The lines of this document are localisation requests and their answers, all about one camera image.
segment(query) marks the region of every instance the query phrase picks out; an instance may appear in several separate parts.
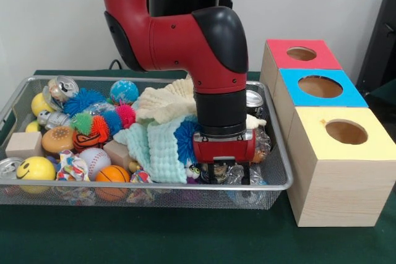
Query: baseball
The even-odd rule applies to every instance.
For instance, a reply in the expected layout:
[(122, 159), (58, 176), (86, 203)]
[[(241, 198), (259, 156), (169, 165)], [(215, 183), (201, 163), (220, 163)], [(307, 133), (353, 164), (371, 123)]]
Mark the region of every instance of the baseball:
[(111, 165), (110, 157), (101, 148), (88, 148), (80, 153), (88, 166), (88, 177), (90, 181), (94, 181), (98, 172)]

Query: metal basket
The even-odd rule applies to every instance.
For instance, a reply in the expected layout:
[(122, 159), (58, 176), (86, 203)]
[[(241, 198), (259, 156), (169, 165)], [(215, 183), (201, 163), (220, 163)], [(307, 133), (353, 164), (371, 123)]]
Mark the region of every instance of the metal basket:
[[(30, 103), (51, 78), (41, 75), (25, 79), (1, 111), (0, 121), (11, 121), (15, 117), (12, 129), (7, 132), (7, 137), (0, 145), (1, 160), (6, 158), (5, 149), (11, 134), (23, 132), (26, 125), (35, 119), (30, 110)], [(123, 78), (73, 77), (73, 79), (80, 88), (92, 88), (102, 94), (108, 94), (112, 84)], [(162, 88), (173, 81), (133, 78), (130, 80), (137, 85), (140, 92), (147, 87)], [(267, 120), (265, 129), (272, 139), (272, 151), (265, 161), (257, 166), (267, 185), (132, 184), (0, 179), (0, 204), (268, 210), (280, 192), (290, 187), (293, 176), (267, 87), (259, 82), (248, 82), (247, 88), (258, 92), (264, 99), (262, 117)], [(33, 192), (32, 189), (41, 193), (28, 193)], [(106, 191), (122, 198), (113, 202), (102, 200), (97, 195), (99, 191)]]

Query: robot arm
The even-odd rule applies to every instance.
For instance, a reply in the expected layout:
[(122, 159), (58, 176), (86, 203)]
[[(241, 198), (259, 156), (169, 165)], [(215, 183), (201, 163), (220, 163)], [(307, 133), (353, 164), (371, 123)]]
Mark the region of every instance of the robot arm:
[(191, 74), (203, 133), (229, 137), (246, 130), (248, 50), (243, 26), (227, 7), (151, 17), (147, 0), (105, 0), (116, 46), (136, 71), (184, 69)]

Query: cube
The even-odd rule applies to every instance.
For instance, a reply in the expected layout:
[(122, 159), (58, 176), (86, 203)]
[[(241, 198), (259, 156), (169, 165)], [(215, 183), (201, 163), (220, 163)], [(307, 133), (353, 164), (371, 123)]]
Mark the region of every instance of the cube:
[(396, 144), (368, 108), (296, 107), (287, 140), (298, 226), (374, 226), (396, 180)]
[(103, 149), (109, 155), (112, 165), (122, 166), (124, 169), (128, 170), (128, 165), (133, 160), (129, 156), (128, 147), (126, 145), (112, 140), (107, 143)]
[(342, 69), (322, 40), (267, 40), (264, 48), (260, 82), (271, 96), (279, 69)]
[(295, 106), (367, 107), (344, 71), (323, 69), (280, 69), (273, 103), (285, 139)]
[(13, 133), (6, 147), (6, 155), (27, 159), (34, 156), (44, 156), (41, 147), (41, 132)]

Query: green spiky ball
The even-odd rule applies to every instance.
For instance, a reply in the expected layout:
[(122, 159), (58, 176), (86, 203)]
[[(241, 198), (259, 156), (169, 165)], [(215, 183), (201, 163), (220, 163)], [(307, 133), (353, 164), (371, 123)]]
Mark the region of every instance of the green spiky ball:
[(93, 117), (89, 113), (75, 114), (70, 127), (84, 135), (90, 135)]

